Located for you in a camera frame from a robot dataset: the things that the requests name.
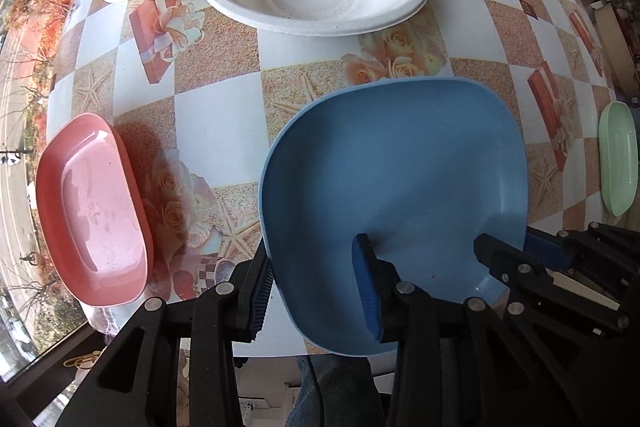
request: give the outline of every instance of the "pink dish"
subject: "pink dish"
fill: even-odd
[[[114,306],[142,294],[153,241],[122,139],[82,113],[40,158],[36,201],[51,260],[81,302]]]

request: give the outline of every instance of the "green dish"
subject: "green dish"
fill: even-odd
[[[614,216],[633,203],[638,187],[638,142],[631,111],[622,102],[604,108],[598,127],[602,199]]]

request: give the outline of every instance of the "checkered tablecloth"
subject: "checkered tablecloth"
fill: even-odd
[[[115,333],[151,295],[192,298],[223,280],[260,240],[258,177],[286,122],[332,90],[418,74],[473,78],[505,101],[526,144],[530,224],[556,233],[612,221],[596,138],[612,73],[578,0],[429,0],[401,25],[340,38],[256,31],[205,0],[77,0],[47,137],[86,110],[113,123],[156,252],[140,300],[85,307],[91,324]],[[236,354],[313,349],[274,291],[258,341]]]

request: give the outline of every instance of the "silver bolt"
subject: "silver bolt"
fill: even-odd
[[[507,306],[507,311],[511,315],[522,315],[522,312],[524,311],[524,304],[521,302],[512,302]]]
[[[415,286],[410,282],[400,281],[396,284],[396,290],[398,290],[398,293],[401,293],[402,295],[409,295],[409,293],[414,292]]]
[[[218,295],[229,295],[236,287],[233,286],[230,282],[221,282],[216,286],[216,293]]]
[[[620,315],[620,317],[618,317],[618,327],[621,330],[626,330],[626,328],[629,327],[629,317],[626,315]]]
[[[466,305],[469,306],[469,309],[475,311],[475,312],[481,312],[482,310],[484,310],[485,308],[485,304],[484,301],[482,299],[479,299],[478,297],[471,297],[467,302]]]
[[[160,309],[162,301],[158,297],[151,297],[145,301],[145,310],[148,312],[154,312]]]

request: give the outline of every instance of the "jeans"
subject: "jeans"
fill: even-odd
[[[309,360],[324,402],[325,427],[384,427],[380,395],[366,358],[340,355],[298,357],[302,386],[287,427],[321,427],[320,401]]]

